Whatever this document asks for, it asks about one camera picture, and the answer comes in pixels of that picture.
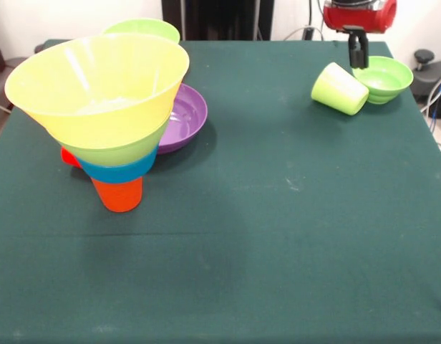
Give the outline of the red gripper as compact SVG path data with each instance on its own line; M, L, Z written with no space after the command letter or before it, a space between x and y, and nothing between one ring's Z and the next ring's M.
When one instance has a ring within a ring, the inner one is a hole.
M368 67L369 45L366 33L383 34L393 24L397 1L325 1L323 18L328 28L349 33L349 62L351 67Z

